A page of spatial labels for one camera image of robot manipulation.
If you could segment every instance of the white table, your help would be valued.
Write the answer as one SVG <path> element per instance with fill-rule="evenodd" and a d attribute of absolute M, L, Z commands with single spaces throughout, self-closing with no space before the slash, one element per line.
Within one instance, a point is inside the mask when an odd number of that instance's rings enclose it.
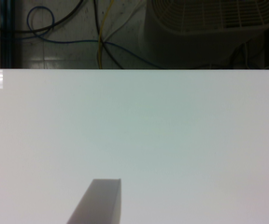
<path fill-rule="evenodd" d="M 4 71 L 0 224 L 64 224 L 95 178 L 121 224 L 269 223 L 269 71 Z"/>

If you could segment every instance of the fan grille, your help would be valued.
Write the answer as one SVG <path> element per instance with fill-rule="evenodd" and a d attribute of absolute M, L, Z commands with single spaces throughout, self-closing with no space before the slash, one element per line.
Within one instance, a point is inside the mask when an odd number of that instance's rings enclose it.
<path fill-rule="evenodd" d="M 181 34 L 269 23 L 269 0 L 152 0 L 161 23 Z"/>

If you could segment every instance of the fan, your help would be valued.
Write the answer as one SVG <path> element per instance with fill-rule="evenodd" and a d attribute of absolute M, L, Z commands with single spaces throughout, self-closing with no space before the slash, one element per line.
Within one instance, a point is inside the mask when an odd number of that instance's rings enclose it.
<path fill-rule="evenodd" d="M 218 63 L 269 28 L 269 0 L 147 0 L 141 51 L 167 68 Z"/>

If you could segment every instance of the gray object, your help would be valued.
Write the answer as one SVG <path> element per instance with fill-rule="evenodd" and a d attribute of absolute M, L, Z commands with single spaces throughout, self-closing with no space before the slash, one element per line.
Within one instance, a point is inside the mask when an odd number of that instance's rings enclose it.
<path fill-rule="evenodd" d="M 67 224 L 120 224 L 120 179 L 94 179 Z"/>

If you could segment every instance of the yellow cable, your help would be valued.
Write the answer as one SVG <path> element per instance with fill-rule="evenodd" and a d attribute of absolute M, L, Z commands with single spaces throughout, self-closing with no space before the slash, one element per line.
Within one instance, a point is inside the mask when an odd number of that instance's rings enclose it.
<path fill-rule="evenodd" d="M 106 21 L 106 17 L 107 14 L 109 12 L 109 10 L 111 9 L 111 7 L 113 6 L 114 0 L 111 0 L 110 5 L 106 11 L 106 15 L 104 16 L 104 20 L 103 23 L 100 27 L 100 31 L 99 31 L 99 38 L 98 38 L 98 62 L 99 62 L 99 68 L 102 69 L 103 66 L 101 64 L 101 37 L 102 37 L 102 33 L 103 33 L 103 29 L 104 29 L 104 25 L 105 25 L 105 21 Z"/>

